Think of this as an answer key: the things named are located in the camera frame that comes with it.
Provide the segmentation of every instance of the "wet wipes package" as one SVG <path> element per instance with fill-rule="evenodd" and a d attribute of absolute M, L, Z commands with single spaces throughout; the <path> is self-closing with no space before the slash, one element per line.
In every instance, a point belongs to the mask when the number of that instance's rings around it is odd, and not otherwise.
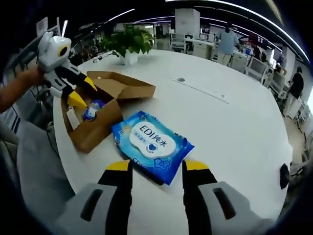
<path fill-rule="evenodd" d="M 185 137 L 143 111 L 114 125 L 112 132 L 122 152 L 167 185 L 183 158 L 194 148 Z"/>

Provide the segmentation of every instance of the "hand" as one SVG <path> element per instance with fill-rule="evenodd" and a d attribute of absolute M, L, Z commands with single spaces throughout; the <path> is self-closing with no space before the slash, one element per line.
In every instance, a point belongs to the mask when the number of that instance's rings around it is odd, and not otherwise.
<path fill-rule="evenodd" d="M 28 86 L 38 86 L 41 85 L 44 79 L 44 72 L 41 71 L 37 65 L 31 67 L 29 70 L 24 71 L 25 76 L 23 76 L 25 82 Z"/>

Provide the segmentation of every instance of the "round white table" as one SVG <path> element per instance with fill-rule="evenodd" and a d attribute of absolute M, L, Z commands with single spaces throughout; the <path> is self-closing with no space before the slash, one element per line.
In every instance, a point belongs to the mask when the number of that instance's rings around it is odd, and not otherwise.
<path fill-rule="evenodd" d="M 132 66 L 115 56 L 79 66 L 115 71 L 156 85 L 154 98 L 122 107 L 124 118 L 139 110 L 158 117 L 195 146 L 189 158 L 209 166 L 250 202 L 261 218 L 277 219 L 287 188 L 280 189 L 280 167 L 289 166 L 292 147 L 278 106 L 268 89 L 215 62 L 163 50 L 140 55 Z M 97 183 L 106 167 L 121 161 L 112 134 L 89 154 L 73 146 L 60 100 L 54 98 L 55 135 L 68 180 L 77 193 Z M 133 203 L 128 234 L 188 234 L 181 168 L 170 186 L 157 186 L 133 172 Z"/>

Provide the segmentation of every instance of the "box lid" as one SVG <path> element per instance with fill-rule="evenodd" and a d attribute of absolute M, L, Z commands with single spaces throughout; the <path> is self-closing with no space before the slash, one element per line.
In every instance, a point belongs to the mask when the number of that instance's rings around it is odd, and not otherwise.
<path fill-rule="evenodd" d="M 88 71 L 93 83 L 116 99 L 152 97 L 156 87 L 116 72 Z"/>

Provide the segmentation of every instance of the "blue shirt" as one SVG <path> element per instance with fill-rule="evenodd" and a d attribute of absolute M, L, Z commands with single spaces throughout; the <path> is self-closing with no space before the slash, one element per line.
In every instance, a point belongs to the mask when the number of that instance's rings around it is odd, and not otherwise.
<path fill-rule="evenodd" d="M 220 32 L 217 35 L 220 39 L 219 52 L 224 54 L 232 54 L 234 51 L 234 46 L 239 43 L 237 35 L 231 30 L 229 33 L 225 31 Z"/>

